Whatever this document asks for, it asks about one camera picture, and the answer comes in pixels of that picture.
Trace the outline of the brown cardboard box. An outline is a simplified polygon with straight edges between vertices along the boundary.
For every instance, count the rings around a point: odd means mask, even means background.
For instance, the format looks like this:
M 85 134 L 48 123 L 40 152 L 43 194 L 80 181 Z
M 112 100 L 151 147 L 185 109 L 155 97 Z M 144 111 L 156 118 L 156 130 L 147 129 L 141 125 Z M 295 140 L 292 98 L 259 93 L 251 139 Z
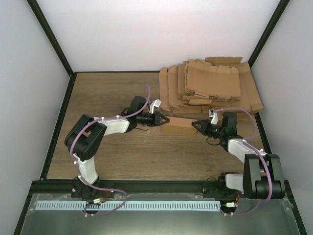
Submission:
M 169 135 L 183 135 L 194 137 L 196 129 L 192 126 L 194 119 L 181 118 L 181 117 L 168 117 L 169 122 L 162 125 L 162 133 Z

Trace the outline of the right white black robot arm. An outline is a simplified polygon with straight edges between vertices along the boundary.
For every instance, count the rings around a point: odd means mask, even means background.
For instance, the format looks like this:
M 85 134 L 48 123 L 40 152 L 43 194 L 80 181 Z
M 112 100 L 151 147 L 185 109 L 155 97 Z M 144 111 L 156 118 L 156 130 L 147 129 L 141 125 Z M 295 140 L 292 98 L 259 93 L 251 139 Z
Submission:
M 209 118 L 192 122 L 192 126 L 202 135 L 219 140 L 219 145 L 244 163 L 244 171 L 227 173 L 217 185 L 222 197 L 229 197 L 235 190 L 248 199 L 282 199 L 286 188 L 280 158 L 268 154 L 249 144 L 237 134 L 237 114 L 224 112 L 222 123 L 217 124 L 217 112 L 209 111 Z

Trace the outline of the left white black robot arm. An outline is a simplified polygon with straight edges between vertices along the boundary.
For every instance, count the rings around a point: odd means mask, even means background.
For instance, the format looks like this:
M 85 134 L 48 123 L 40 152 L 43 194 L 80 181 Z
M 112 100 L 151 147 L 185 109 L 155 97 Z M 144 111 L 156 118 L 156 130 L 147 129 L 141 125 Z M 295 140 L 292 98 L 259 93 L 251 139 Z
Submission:
M 93 117 L 83 114 L 65 138 L 74 164 L 78 167 L 78 179 L 84 184 L 83 193 L 90 198 L 96 197 L 100 186 L 95 169 L 94 157 L 104 136 L 128 133 L 139 124 L 147 127 L 162 126 L 169 118 L 156 111 L 161 101 L 149 102 L 146 98 L 135 96 L 130 105 L 113 117 Z

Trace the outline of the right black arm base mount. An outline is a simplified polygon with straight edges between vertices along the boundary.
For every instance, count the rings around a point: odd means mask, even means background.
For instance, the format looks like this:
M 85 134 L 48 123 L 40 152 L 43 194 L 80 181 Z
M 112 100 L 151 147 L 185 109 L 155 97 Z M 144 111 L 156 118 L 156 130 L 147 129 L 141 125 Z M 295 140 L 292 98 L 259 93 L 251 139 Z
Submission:
M 221 198 L 238 198 L 243 194 L 239 190 L 230 189 L 226 187 L 225 176 L 218 178 L 209 177 L 204 181 L 202 192 L 207 197 L 221 197 Z

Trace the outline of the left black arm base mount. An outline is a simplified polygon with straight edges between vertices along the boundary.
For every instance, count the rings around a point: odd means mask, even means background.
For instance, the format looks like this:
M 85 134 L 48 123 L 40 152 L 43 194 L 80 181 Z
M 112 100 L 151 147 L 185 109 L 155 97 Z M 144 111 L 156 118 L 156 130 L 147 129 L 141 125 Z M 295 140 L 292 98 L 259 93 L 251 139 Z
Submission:
M 112 198 L 113 196 L 113 192 L 97 190 L 86 185 L 74 186 L 71 192 L 71 197 L 74 199 L 105 199 Z

